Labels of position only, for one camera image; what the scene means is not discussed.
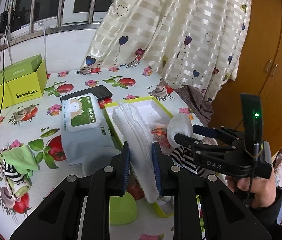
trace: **table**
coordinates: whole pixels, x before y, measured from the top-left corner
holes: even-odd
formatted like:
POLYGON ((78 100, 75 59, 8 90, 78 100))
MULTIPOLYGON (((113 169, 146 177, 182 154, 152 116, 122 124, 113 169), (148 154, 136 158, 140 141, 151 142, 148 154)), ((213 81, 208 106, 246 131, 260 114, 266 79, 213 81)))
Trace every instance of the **table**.
MULTIPOLYGON (((44 161, 39 163, 39 171, 34 171, 31 177, 29 192, 13 208, 5 206, 0 193, 0 234, 5 239, 10 238, 23 220, 66 176, 75 174, 79 178, 83 177, 82 165, 69 166, 61 146, 62 109, 59 96, 98 85, 104 85, 113 93, 113 97, 101 102, 101 105, 155 94, 171 114, 187 112, 192 124, 202 125, 191 111, 186 111, 188 106, 177 93, 142 61, 135 67, 85 69, 54 73, 48 77, 43 97, 3 109, 0 116, 0 150, 41 139, 44 146, 53 145, 54 150, 50 154, 55 160, 55 169, 50 169, 44 161), (165 93, 153 92, 157 86, 165 93)), ((0 178, 0 189, 4 186, 5 183, 0 178)), ((111 240, 127 239, 127 236, 129 240, 173 239, 173 217, 159 218, 144 199, 137 201, 137 208, 136 221, 110 227, 111 240)))

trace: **wardrobe handle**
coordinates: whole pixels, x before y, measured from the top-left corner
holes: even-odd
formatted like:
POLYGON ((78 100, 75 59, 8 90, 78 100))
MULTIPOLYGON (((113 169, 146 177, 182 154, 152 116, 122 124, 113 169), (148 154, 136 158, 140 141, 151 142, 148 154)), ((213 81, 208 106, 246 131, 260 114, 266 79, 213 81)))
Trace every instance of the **wardrobe handle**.
POLYGON ((270 72, 270 77, 274 76, 274 73, 275 73, 275 70, 277 69, 277 66, 278 66, 278 64, 274 64, 274 66, 273 66, 273 68, 271 69, 271 72, 270 72))
POLYGON ((272 62, 272 59, 268 60, 267 65, 266 65, 265 70, 264 70, 265 73, 268 73, 271 62, 272 62))

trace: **wet wipes package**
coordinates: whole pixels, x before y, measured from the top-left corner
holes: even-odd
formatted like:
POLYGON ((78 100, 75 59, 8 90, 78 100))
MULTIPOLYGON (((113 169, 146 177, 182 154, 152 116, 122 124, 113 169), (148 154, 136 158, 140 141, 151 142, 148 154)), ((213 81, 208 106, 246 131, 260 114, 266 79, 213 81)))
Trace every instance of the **wet wipes package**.
POLYGON ((114 144, 97 98, 87 94, 62 102, 62 147, 69 165, 83 163, 99 147, 114 144))

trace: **human hand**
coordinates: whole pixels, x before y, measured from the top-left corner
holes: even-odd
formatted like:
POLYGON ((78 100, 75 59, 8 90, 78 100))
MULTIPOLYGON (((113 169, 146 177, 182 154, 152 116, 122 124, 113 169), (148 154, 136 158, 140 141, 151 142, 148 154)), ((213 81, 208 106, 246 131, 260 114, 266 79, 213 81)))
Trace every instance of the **human hand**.
MULTIPOLYGON (((228 181, 228 188, 234 192, 236 188, 243 191, 249 190, 250 178, 239 179, 236 183, 232 177, 225 176, 228 181)), ((254 199, 251 208, 265 208, 271 206, 276 198, 275 175, 272 167, 269 179, 257 178, 252 180, 251 193, 254 193, 254 199)))

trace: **black phone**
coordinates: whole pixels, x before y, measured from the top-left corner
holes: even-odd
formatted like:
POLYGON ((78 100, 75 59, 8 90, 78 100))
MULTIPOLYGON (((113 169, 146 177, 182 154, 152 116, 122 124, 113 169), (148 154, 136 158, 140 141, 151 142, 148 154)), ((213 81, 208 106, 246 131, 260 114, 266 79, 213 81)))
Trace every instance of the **black phone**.
POLYGON ((105 100, 107 98, 111 98, 113 96, 110 90, 108 90, 105 86, 100 85, 100 86, 80 90, 80 91, 77 91, 77 92, 74 92, 74 93, 71 93, 65 96, 61 96, 60 100, 62 102, 62 101, 68 100, 69 98, 79 97, 79 96, 83 96, 89 93, 92 93, 93 95, 95 95, 98 98, 98 102, 105 100))

